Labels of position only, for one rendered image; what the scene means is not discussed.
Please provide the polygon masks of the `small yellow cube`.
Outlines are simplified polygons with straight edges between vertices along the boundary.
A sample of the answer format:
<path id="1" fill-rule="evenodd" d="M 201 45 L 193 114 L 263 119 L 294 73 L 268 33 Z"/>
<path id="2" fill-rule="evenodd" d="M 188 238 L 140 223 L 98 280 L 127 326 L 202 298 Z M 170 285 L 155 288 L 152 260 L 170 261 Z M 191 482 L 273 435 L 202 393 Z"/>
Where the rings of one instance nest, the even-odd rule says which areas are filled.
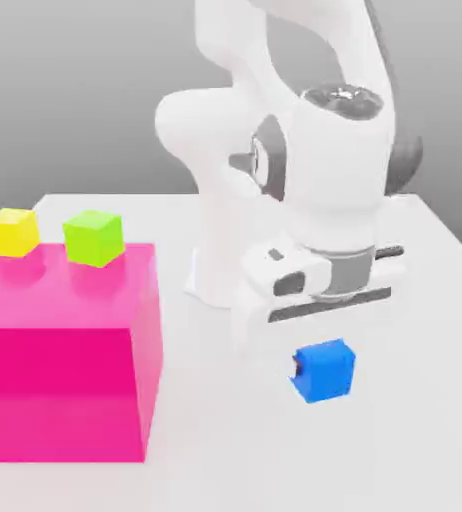
<path id="1" fill-rule="evenodd" d="M 22 258 L 40 244 L 33 210 L 0 209 L 0 256 Z"/>

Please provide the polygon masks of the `small green cube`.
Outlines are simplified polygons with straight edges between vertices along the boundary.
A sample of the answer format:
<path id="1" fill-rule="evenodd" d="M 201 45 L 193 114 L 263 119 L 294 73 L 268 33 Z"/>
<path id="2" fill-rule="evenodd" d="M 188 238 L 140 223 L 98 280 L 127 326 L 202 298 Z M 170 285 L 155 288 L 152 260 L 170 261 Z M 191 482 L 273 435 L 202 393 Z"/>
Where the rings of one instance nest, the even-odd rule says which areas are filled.
<path id="1" fill-rule="evenodd" d="M 103 268 L 125 252 L 120 215 L 86 210 L 63 223 L 67 259 Z"/>

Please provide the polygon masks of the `small blue cube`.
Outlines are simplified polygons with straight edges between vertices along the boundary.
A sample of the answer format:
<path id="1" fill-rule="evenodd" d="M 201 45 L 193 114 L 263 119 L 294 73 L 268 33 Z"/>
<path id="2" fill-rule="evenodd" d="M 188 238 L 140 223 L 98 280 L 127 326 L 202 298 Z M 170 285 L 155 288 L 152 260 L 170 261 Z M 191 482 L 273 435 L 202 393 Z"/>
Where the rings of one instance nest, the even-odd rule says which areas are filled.
<path id="1" fill-rule="evenodd" d="M 356 355 L 342 339 L 299 348 L 292 359 L 295 374 L 290 380 L 306 403 L 349 394 Z"/>

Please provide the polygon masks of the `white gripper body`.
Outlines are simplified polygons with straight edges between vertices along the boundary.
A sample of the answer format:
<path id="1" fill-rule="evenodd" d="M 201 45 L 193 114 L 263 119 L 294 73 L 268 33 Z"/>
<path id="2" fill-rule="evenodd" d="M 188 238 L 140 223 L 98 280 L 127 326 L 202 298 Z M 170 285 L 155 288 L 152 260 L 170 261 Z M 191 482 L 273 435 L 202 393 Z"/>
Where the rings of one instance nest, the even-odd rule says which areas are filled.
<path id="1" fill-rule="evenodd" d="M 267 298 L 248 284 L 239 286 L 232 306 L 232 341 L 248 359 L 288 358 L 298 348 L 345 338 L 375 324 L 393 300 L 393 289 L 367 289 L 338 302 L 300 296 Z"/>

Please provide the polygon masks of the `large pink box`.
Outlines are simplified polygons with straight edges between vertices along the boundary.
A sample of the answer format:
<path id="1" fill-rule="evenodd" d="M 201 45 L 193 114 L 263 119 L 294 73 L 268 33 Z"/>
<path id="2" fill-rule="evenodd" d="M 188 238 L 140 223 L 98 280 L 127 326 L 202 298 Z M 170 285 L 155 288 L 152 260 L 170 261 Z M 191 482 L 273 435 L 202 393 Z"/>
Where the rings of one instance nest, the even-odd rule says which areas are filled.
<path id="1" fill-rule="evenodd" d="M 0 257 L 0 462 L 143 462 L 162 363 L 153 245 Z"/>

